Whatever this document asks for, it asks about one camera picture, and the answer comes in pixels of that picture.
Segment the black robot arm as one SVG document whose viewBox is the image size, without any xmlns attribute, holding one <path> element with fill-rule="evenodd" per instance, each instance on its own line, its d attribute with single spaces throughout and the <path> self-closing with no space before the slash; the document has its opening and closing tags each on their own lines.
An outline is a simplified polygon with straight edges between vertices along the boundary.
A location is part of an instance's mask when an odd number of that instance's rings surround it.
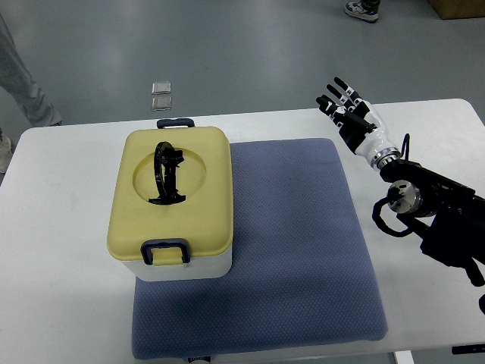
<svg viewBox="0 0 485 364">
<path fill-rule="evenodd" d="M 464 269 L 471 284 L 484 286 L 477 265 L 484 263 L 484 198 L 474 189 L 410 161 L 409 141 L 406 134 L 403 158 L 380 169 L 390 187 L 374 204 L 374 223 L 393 237 L 418 235 L 424 255 Z"/>
</svg>

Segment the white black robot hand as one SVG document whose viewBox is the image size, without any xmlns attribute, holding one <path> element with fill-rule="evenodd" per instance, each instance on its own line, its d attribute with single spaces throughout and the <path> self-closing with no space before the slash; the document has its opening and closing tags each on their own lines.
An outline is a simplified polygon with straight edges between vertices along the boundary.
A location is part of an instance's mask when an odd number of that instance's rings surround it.
<svg viewBox="0 0 485 364">
<path fill-rule="evenodd" d="M 338 101 L 319 96 L 316 98 L 319 110 L 335 124 L 353 154 L 365 158 L 376 171 L 401 158 L 401 152 L 388 138 L 382 117 L 369 101 L 338 77 L 334 78 L 334 84 L 327 85 L 327 90 Z"/>
</svg>

